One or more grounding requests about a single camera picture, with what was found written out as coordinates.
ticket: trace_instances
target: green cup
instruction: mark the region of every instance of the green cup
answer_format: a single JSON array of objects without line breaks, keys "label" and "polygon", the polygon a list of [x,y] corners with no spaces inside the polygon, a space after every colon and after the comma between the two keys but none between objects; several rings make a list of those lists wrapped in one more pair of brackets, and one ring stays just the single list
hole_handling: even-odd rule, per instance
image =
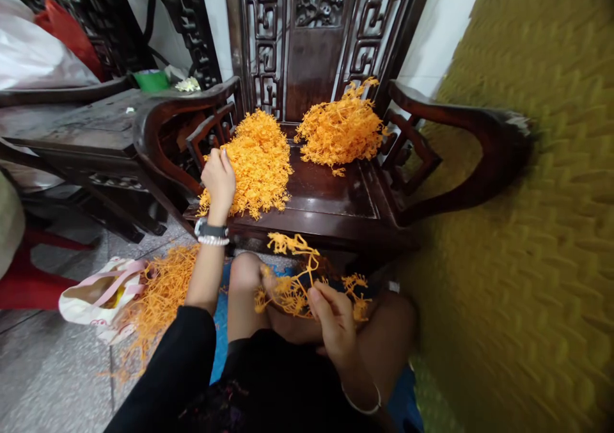
[{"label": "green cup", "polygon": [[168,78],[162,70],[142,70],[132,76],[139,84],[141,91],[158,92],[170,87]]}]

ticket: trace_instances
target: pile of orange flowers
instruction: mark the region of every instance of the pile of orange flowers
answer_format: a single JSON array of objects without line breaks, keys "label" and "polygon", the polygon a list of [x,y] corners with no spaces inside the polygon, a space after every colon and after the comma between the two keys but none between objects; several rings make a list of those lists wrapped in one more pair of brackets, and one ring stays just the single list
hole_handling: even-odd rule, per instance
[{"label": "pile of orange flowers", "polygon": [[[260,287],[256,291],[256,312],[263,313],[267,305],[273,303],[289,315],[298,318],[313,318],[307,302],[307,291],[301,283],[300,277],[308,274],[311,286],[313,286],[313,273],[319,269],[318,257],[320,253],[317,249],[310,248],[298,233],[294,235],[294,238],[281,233],[269,233],[269,238],[271,241],[268,247],[270,248],[271,244],[274,244],[274,253],[286,254],[289,249],[293,255],[306,255],[307,263],[305,270],[294,276],[275,276],[268,265],[263,265],[261,268],[262,276],[267,283],[272,282],[273,287],[269,294],[264,287]],[[321,275],[318,280],[324,284],[329,284],[329,278]],[[345,293],[354,303],[354,321],[367,321],[366,311],[371,299],[365,299],[363,294],[358,296],[354,292],[356,286],[367,287],[365,277],[354,273],[351,276],[342,277],[341,281]]]},{"label": "pile of orange flowers", "polygon": [[128,323],[136,327],[136,338],[123,351],[121,365],[113,374],[121,383],[143,375],[162,334],[177,316],[177,308],[184,304],[199,246],[175,246],[166,257],[149,263],[143,295],[118,318],[120,327]]},{"label": "pile of orange flowers", "polygon": [[[355,159],[371,159],[377,155],[382,135],[388,135],[382,121],[373,112],[373,101],[362,99],[365,89],[379,82],[370,77],[356,87],[354,82],[341,100],[315,105],[296,128],[294,142],[305,139],[301,148],[303,161],[326,164],[331,168]],[[333,170],[343,176],[345,168]]]},{"label": "pile of orange flowers", "polygon": [[[290,145],[273,115],[261,110],[248,114],[237,126],[234,138],[221,148],[228,152],[237,178],[231,216],[248,211],[258,220],[261,210],[285,209],[290,199],[286,185],[292,174]],[[205,189],[200,197],[199,217],[207,215],[210,203],[211,197]]]}]

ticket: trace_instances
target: silver bangle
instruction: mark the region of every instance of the silver bangle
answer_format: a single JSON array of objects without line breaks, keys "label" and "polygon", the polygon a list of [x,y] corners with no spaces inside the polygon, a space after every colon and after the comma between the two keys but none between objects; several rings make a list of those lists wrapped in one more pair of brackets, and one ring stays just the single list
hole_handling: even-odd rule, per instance
[{"label": "silver bangle", "polygon": [[379,411],[379,408],[382,407],[382,394],[379,393],[379,388],[377,387],[377,385],[375,385],[375,382],[373,382],[373,386],[375,387],[375,389],[377,390],[377,405],[371,409],[370,411],[363,411],[362,409],[360,409],[360,407],[358,407],[356,404],[354,404],[352,402],[352,400],[350,399],[350,397],[347,395],[347,393],[345,392],[345,388],[343,387],[343,383],[341,383],[341,390],[343,391],[343,394],[345,395],[345,399],[348,401],[348,403],[350,404],[350,406],[352,406],[353,408],[355,408],[355,410],[357,410],[358,412],[360,412],[361,414],[364,415],[373,415],[375,414],[377,411]]},{"label": "silver bangle", "polygon": [[230,242],[228,238],[215,237],[213,235],[204,235],[198,237],[200,244],[208,244],[209,246],[225,246]]}]

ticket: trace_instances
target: white wall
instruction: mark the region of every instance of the white wall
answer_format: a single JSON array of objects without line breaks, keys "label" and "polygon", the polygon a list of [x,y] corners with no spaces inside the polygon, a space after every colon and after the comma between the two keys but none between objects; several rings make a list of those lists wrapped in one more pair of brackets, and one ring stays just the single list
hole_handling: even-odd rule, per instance
[{"label": "white wall", "polygon": [[397,79],[433,96],[447,73],[475,0],[427,0]]},{"label": "white wall", "polygon": [[[147,17],[147,0],[128,0],[132,12],[141,30],[145,29]],[[222,81],[232,76],[232,62],[230,59],[230,33],[228,31],[228,14],[226,0],[205,0],[209,25],[216,46],[217,61],[222,75]],[[192,65],[192,59],[185,48],[184,39],[175,31],[164,5],[157,0],[155,17],[153,21],[153,33],[150,46],[162,54],[171,65],[184,68],[187,71]]]}]

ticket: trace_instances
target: red stool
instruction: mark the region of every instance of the red stool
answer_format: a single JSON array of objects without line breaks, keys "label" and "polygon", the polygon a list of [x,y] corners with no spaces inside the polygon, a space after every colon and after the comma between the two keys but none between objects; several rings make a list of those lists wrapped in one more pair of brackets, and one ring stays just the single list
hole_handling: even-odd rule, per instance
[{"label": "red stool", "polygon": [[26,228],[24,238],[6,274],[0,278],[0,310],[57,310],[62,292],[77,281],[44,272],[32,265],[30,251],[37,244],[73,251],[91,251],[94,246]]}]

